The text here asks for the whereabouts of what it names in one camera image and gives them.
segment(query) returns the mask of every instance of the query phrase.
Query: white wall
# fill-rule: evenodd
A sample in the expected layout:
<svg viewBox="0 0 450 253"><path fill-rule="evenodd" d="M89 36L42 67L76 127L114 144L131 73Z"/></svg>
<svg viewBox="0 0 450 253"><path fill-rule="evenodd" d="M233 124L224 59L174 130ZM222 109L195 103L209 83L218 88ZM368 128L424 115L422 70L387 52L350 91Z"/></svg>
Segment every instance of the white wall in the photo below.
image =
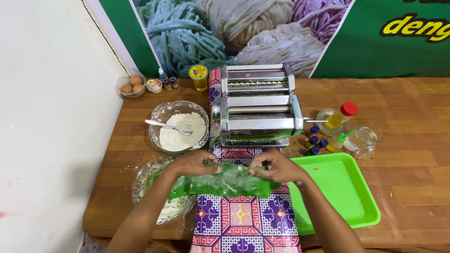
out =
<svg viewBox="0 0 450 253"><path fill-rule="evenodd" d="M0 253L75 253L125 74L81 0L0 8Z"/></svg>

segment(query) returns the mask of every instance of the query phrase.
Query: egg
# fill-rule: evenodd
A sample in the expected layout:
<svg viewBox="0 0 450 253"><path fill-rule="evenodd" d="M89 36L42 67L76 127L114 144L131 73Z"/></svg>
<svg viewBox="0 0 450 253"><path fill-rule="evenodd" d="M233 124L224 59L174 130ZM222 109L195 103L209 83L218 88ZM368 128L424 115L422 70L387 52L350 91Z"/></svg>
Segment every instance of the egg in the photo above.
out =
<svg viewBox="0 0 450 253"><path fill-rule="evenodd" d="M132 77L130 78L130 85L131 85L131 86L135 86L135 85L137 85L137 84L142 84L142 80L140 79L140 77L132 76Z"/></svg>
<svg viewBox="0 0 450 253"><path fill-rule="evenodd" d="M121 88L120 88L120 92L121 93L125 93L125 94L129 94L129 93L133 93L133 86L131 86L130 84L124 84Z"/></svg>
<svg viewBox="0 0 450 253"><path fill-rule="evenodd" d="M142 84L136 84L135 86L133 86L133 92L140 91L142 87L143 87Z"/></svg>

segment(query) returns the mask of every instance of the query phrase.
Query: red bottle cap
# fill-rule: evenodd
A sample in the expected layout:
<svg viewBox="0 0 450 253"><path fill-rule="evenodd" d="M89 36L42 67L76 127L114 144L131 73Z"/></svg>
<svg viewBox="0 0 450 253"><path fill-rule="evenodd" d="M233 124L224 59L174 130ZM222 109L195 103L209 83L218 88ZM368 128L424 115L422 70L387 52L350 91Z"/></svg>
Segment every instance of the red bottle cap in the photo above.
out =
<svg viewBox="0 0 450 253"><path fill-rule="evenodd" d="M345 102L341 105L341 112L345 116L353 116L358 113L358 107L352 102Z"/></svg>

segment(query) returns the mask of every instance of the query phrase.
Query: hand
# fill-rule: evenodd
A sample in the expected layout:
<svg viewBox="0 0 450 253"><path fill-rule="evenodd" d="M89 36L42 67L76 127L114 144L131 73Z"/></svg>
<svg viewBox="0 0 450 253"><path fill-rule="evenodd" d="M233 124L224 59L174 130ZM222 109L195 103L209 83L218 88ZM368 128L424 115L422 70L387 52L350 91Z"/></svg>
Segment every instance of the hand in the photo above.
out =
<svg viewBox="0 0 450 253"><path fill-rule="evenodd" d="M219 166L206 166L203 161L219 163L215 154L202 149L194 150L183 157L172 161L166 169L173 170L180 176L200 176L214 174L222 171Z"/></svg>
<svg viewBox="0 0 450 253"><path fill-rule="evenodd" d="M262 166L263 162L269 162L269 170L251 169L248 173L269 179L273 182L287 183L291 181L302 181L307 172L296 163L285 157L278 150L272 149L255 155L250 167Z"/></svg>

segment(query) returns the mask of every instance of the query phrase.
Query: noodle poster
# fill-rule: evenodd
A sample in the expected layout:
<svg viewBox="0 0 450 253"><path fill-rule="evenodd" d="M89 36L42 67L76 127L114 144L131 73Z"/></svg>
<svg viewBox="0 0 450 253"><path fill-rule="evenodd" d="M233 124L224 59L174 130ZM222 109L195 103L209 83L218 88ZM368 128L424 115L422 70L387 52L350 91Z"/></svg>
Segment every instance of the noodle poster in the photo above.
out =
<svg viewBox="0 0 450 253"><path fill-rule="evenodd" d="M287 62L298 78L450 75L449 0L84 3L130 74Z"/></svg>

